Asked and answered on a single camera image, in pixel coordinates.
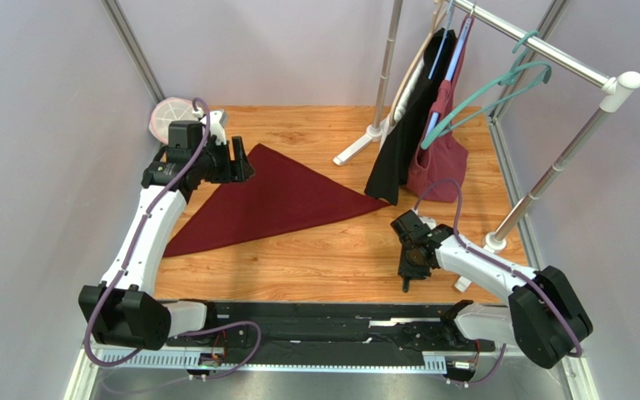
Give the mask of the dark red cloth napkin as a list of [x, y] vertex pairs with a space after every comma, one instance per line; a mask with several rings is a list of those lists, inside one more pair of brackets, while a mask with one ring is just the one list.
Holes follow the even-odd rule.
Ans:
[[255, 175], [220, 185], [169, 241], [164, 257], [337, 223], [387, 206], [262, 144], [248, 160]]

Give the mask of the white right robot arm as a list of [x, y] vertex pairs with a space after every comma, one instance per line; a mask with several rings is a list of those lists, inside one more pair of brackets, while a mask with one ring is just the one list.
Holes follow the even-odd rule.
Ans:
[[542, 368], [583, 354], [582, 342], [594, 330], [566, 274], [553, 266], [525, 267], [484, 250], [456, 228], [430, 226], [413, 210], [394, 219], [401, 245], [398, 276], [402, 290], [429, 278], [434, 269], [456, 273], [487, 290], [501, 306], [466, 301], [455, 307], [455, 331], [467, 340], [518, 347]]

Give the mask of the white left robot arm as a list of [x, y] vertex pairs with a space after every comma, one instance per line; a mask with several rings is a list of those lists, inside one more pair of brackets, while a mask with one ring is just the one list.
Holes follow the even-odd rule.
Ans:
[[99, 284], [83, 286], [78, 295], [89, 341], [138, 352], [158, 350], [169, 338], [203, 330], [205, 302], [153, 296], [164, 250], [200, 183], [242, 183], [253, 174], [239, 136], [171, 137], [143, 171], [137, 211], [112, 265]]

